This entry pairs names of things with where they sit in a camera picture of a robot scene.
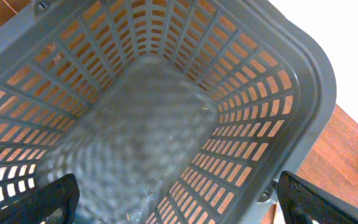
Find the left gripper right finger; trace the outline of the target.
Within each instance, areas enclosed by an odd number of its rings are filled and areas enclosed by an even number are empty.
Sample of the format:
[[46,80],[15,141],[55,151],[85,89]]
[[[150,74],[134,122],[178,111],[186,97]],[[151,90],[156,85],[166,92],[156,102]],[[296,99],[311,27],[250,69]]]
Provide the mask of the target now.
[[277,197],[286,224],[358,224],[358,208],[289,171],[280,174]]

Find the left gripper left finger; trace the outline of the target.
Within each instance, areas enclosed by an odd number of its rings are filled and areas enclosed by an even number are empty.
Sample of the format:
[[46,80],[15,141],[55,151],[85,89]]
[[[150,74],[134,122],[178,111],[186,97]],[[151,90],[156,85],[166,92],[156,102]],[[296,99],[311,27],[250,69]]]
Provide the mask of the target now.
[[41,223],[61,210],[59,223],[73,223],[80,191],[74,174],[67,174],[0,211],[0,224]]

